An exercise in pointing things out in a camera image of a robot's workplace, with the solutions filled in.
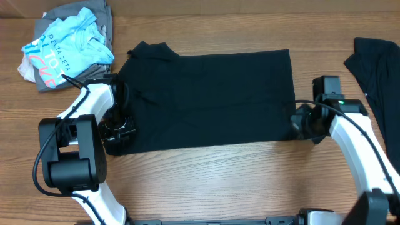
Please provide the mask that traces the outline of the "black t-shirt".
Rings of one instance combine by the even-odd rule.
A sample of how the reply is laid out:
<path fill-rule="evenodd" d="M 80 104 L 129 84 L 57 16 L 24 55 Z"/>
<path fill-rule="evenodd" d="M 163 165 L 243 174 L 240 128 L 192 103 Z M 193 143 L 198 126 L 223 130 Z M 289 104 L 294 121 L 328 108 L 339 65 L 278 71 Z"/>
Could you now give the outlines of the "black t-shirt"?
<path fill-rule="evenodd" d="M 119 71 L 134 134 L 114 156 L 148 151 L 286 141 L 296 107 L 287 49 L 181 56 L 139 43 Z"/>

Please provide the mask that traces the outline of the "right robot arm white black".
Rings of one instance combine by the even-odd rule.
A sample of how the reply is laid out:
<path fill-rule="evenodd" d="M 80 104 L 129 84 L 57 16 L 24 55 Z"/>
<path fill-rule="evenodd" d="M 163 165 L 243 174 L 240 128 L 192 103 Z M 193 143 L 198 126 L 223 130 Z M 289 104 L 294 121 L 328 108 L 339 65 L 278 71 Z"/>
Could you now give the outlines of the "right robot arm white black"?
<path fill-rule="evenodd" d="M 291 122 L 301 139 L 331 137 L 340 147 L 357 189 L 357 202 L 344 217 L 309 212 L 302 224 L 389 224 L 399 217 L 399 173 L 379 145 L 371 120 L 357 99 L 300 100 Z"/>

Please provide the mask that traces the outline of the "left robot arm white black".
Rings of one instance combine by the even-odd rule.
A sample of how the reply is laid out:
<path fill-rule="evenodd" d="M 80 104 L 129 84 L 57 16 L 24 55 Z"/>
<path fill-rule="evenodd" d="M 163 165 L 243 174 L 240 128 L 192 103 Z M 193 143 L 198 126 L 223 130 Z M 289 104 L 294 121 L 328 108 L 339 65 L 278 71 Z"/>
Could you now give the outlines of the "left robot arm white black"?
<path fill-rule="evenodd" d="M 65 80 L 81 93 L 60 115 L 40 121 L 34 185 L 47 196 L 74 199 L 93 224 L 132 224 L 106 182 L 106 151 L 122 150 L 136 133 L 133 119 L 123 113 L 129 88 L 117 74 Z"/>

